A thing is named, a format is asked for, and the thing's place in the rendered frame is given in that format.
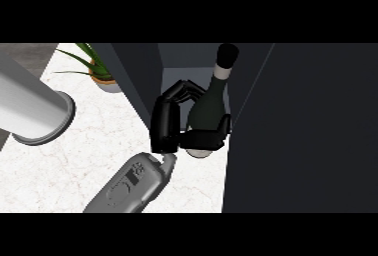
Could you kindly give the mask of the large pale grey cylinder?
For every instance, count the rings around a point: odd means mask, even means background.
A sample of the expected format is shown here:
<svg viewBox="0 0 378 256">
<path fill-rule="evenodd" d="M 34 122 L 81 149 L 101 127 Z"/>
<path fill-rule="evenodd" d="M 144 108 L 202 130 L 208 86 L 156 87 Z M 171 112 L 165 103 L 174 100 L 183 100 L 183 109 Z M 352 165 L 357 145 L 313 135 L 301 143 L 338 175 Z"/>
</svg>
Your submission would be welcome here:
<svg viewBox="0 0 378 256">
<path fill-rule="evenodd" d="M 38 146 L 62 135 L 73 116 L 70 96 L 54 91 L 0 52 L 0 128 L 19 143 Z"/>
</svg>

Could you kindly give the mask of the green potted plant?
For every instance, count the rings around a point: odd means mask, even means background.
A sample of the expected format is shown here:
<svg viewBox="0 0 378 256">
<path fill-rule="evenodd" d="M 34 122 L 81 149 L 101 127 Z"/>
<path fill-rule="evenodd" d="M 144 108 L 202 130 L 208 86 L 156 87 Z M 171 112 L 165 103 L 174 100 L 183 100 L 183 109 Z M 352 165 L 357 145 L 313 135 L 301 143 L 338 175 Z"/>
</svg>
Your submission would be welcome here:
<svg viewBox="0 0 378 256">
<path fill-rule="evenodd" d="M 72 71 L 72 74 L 87 75 L 101 91 L 107 93 L 119 93 L 119 85 L 91 45 L 88 43 L 76 43 L 76 47 L 84 52 L 90 60 L 85 60 L 65 50 L 59 50 L 60 53 L 73 58 L 87 68 L 87 72 Z"/>
</svg>

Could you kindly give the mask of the dark grey cabinet door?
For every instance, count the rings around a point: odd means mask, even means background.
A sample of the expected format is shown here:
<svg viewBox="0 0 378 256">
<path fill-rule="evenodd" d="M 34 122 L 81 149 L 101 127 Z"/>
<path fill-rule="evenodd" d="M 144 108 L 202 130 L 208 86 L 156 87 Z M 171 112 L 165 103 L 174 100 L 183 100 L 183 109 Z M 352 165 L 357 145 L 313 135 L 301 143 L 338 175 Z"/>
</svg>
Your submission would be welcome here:
<svg viewBox="0 0 378 256">
<path fill-rule="evenodd" d="M 378 44 L 273 47 L 228 144 L 225 212 L 378 212 Z"/>
</svg>

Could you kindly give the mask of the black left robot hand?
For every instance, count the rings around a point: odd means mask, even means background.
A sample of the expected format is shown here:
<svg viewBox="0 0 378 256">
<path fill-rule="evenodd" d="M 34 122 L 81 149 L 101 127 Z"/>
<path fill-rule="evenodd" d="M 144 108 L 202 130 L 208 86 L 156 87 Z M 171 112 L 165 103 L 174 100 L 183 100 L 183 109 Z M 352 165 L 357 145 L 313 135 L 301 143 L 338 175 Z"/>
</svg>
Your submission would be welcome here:
<svg viewBox="0 0 378 256">
<path fill-rule="evenodd" d="M 175 153 L 189 147 L 189 137 L 180 132 L 180 104 L 194 102 L 206 89 L 190 80 L 178 80 L 156 98 L 150 117 L 150 150 L 153 153 Z"/>
</svg>

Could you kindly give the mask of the dark grey cabinet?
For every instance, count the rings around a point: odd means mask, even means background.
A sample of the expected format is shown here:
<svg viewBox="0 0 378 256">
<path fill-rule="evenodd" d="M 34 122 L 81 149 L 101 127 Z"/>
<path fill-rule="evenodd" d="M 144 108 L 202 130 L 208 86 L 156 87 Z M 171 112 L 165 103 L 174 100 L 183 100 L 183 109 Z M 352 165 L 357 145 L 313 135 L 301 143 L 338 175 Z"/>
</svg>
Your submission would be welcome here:
<svg viewBox="0 0 378 256">
<path fill-rule="evenodd" d="M 178 79 L 190 79 L 202 88 L 208 87 L 218 46 L 218 43 L 91 44 L 146 127 L 155 99 Z M 239 55 L 223 93 L 231 125 L 246 106 L 274 44 L 236 43 L 236 47 Z"/>
</svg>

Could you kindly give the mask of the dark green wine bottle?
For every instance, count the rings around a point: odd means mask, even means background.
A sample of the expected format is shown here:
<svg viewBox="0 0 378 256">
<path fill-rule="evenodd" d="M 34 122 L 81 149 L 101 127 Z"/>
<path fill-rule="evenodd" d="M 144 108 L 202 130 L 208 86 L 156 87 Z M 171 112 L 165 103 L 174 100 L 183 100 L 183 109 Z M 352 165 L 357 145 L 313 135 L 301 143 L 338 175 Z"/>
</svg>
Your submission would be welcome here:
<svg viewBox="0 0 378 256">
<path fill-rule="evenodd" d="M 197 159 L 206 158 L 221 147 L 228 133 L 230 115 L 224 109 L 223 93 L 237 55 L 239 49 L 233 44 L 218 46 L 209 85 L 189 111 L 186 152 Z"/>
</svg>

